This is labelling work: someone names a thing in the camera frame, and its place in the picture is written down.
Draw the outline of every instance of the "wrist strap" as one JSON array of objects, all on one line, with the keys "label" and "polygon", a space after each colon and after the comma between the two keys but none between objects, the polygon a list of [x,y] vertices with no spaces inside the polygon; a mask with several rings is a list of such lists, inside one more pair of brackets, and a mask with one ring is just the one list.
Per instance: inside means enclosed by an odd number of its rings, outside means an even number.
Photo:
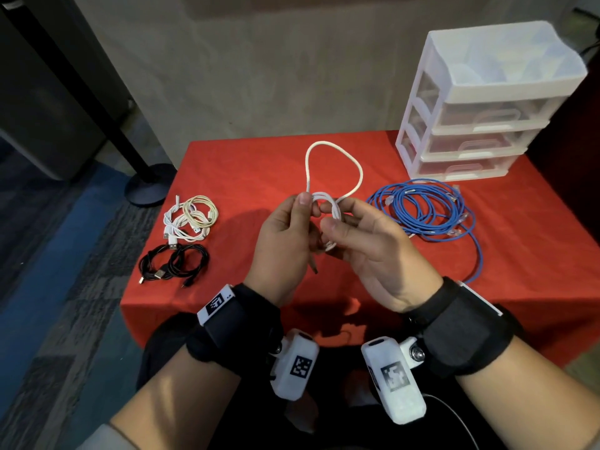
[{"label": "wrist strap", "polygon": [[266,355],[283,338],[279,308],[238,284],[224,287],[198,316],[203,325],[186,340],[193,358],[215,361],[241,377],[268,373]]},{"label": "wrist strap", "polygon": [[514,335],[513,325],[500,310],[447,277],[429,301],[407,314],[421,333],[430,370],[441,378],[482,370],[504,352]]}]

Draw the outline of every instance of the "floor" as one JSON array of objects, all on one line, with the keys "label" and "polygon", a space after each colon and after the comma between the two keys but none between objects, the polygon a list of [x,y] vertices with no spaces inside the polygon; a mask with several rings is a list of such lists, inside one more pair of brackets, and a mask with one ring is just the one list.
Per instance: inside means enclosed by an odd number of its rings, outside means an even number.
[{"label": "floor", "polygon": [[[581,49],[597,25],[574,14],[562,31]],[[123,128],[168,161],[139,110]],[[96,159],[67,184],[0,144],[1,450],[74,449],[134,393],[142,351],[118,303],[159,210],[124,202],[133,171],[110,143]],[[600,344],[566,371],[600,393]]]}]

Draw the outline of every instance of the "red tablecloth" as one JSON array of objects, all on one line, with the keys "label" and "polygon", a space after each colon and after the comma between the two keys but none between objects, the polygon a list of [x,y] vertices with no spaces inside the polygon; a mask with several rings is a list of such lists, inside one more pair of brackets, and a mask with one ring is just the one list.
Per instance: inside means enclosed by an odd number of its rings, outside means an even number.
[{"label": "red tablecloth", "polygon": [[[219,219],[204,244],[211,255],[193,287],[180,279],[139,284],[131,275],[121,310],[133,337],[144,345],[154,329],[177,311],[196,312],[223,284],[244,279],[258,231],[287,196],[306,186],[304,155],[311,143],[329,140],[352,154],[364,169],[365,199],[376,189],[408,179],[394,147],[395,132],[299,135],[192,142],[162,211],[178,194],[211,197]],[[311,154],[311,190],[340,196],[354,187],[358,171],[327,146]],[[523,156],[502,178],[460,182],[475,212],[475,233],[484,253],[483,273],[471,284],[489,301],[500,302],[521,320],[530,342],[564,365],[600,338],[600,248]],[[163,239],[161,213],[144,252]],[[444,274],[462,279],[473,269],[469,237],[425,243],[419,250]],[[361,344],[390,334],[399,317],[373,301],[343,262],[317,258],[291,305],[282,309],[286,329],[300,328],[322,346]]]}]

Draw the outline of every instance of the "black round base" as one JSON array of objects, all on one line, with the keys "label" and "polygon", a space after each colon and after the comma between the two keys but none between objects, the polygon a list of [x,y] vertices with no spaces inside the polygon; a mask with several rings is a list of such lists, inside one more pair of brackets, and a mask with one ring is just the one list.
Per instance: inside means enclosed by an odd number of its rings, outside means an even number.
[{"label": "black round base", "polygon": [[177,173],[172,164],[154,164],[150,169],[158,177],[154,183],[145,183],[136,174],[125,185],[125,198],[136,207],[161,205]]}]

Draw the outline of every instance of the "coiled blue ethernet cable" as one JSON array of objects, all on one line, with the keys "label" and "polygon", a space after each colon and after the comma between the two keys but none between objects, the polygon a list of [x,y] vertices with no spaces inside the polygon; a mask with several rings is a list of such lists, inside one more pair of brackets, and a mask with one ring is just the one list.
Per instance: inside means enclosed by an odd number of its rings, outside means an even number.
[{"label": "coiled blue ethernet cable", "polygon": [[463,282],[470,283],[481,274],[484,260],[473,234],[475,214],[464,204],[458,189],[438,180],[415,179],[384,186],[367,203],[400,224],[409,236],[418,235],[429,242],[450,242],[469,235],[477,249],[477,266]]}]

